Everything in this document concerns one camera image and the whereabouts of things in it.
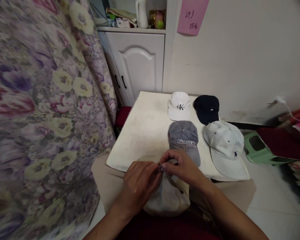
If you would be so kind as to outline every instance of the red cushion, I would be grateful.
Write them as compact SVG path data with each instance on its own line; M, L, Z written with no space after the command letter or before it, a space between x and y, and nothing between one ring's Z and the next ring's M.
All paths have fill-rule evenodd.
M286 130L258 128L257 133L274 155L300 160L300 142Z
M127 106L121 107L117 112L116 122L114 124L114 127L123 128L123 125L126 122L130 111L131 111L131 107L127 107Z

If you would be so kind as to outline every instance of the white baseball cap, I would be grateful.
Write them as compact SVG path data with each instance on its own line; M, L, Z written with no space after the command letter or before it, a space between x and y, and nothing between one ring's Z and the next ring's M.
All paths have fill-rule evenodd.
M204 128L203 137L210 145L213 164L221 174L237 180L250 179L240 157L243 135L236 126L215 121Z
M185 92L174 92L168 101L168 116L172 121L190 120L190 99Z

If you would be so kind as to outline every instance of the cabinet door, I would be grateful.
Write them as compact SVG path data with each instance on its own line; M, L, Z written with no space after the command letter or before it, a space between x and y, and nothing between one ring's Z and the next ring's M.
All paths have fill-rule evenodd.
M114 59L110 50L110 46L107 41L106 34L105 32L98 32L98 35L111 73L112 83L114 86L116 86L115 87L116 92L120 93L120 96L117 97L118 99L121 98L125 106L130 106L128 98L126 96L125 88L121 81L121 75L119 75L116 64L114 63Z
M164 35L106 32L130 105L140 91L162 91Z

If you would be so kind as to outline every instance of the human hand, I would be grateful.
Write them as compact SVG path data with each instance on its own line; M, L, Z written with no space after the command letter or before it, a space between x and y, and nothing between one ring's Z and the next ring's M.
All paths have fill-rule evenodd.
M157 190L162 181L162 172L157 172L159 165L154 162L133 162L123 177L123 189L113 204L124 218L137 215Z
M167 163L170 159L177 160L178 165ZM168 174L177 176L195 188L200 188L203 181L207 180L185 151L169 149L162 155L159 163Z

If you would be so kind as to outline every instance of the cabinet handle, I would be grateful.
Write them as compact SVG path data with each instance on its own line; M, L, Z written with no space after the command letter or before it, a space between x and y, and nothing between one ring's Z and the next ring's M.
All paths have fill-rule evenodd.
M121 78L122 78L122 82L123 82L125 89L127 89L127 86L124 84L123 76L121 76Z
M118 84L118 81L117 81L117 75L114 75L114 78L116 79L116 83L118 85L118 88L121 88L120 85Z

